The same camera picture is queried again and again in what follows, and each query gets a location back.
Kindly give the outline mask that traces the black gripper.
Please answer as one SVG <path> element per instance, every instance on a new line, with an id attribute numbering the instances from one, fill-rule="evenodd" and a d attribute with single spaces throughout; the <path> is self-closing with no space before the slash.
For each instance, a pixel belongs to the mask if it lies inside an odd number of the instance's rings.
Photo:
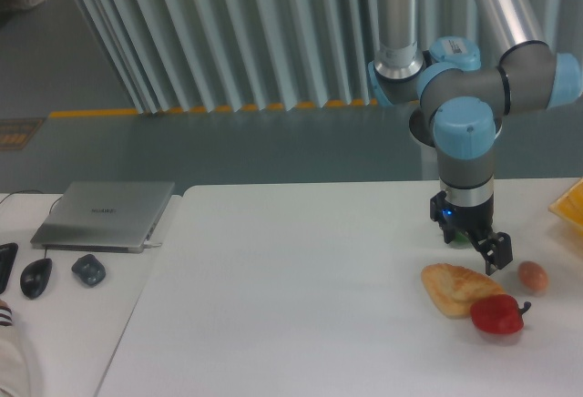
<path id="1" fill-rule="evenodd" d="M 430 219 L 443 231 L 445 244 L 460 241 L 458 232 L 466 236 L 485 261 L 485 273 L 491 276 L 513 260 L 511 238 L 505 232 L 494 232 L 494 196 L 471 207 L 457 206 L 445 199 L 442 190 L 430 199 Z"/>

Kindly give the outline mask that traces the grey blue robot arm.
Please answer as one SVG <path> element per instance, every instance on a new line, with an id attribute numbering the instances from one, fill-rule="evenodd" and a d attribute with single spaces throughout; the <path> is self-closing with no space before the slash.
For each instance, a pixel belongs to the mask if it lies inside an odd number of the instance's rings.
<path id="1" fill-rule="evenodd" d="M 528 0 L 476 0 L 499 60 L 484 68 L 476 46 L 442 37 L 428 50 L 417 41 L 417 0 L 377 0 L 379 46 L 368 66 L 381 105 L 417 100 L 412 133 L 436 151 L 439 192 L 431 220 L 445 242 L 466 237 L 486 272 L 513 259 L 510 237 L 493 229 L 494 144 L 504 116 L 550 109 L 581 95 L 581 67 L 545 42 Z"/>

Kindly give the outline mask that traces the white sleeved forearm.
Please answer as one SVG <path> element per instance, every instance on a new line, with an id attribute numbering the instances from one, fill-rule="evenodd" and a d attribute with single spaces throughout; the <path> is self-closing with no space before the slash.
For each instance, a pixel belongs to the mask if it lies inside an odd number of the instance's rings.
<path id="1" fill-rule="evenodd" d="M 29 370 L 13 313 L 1 301 L 1 395 L 30 396 Z"/>

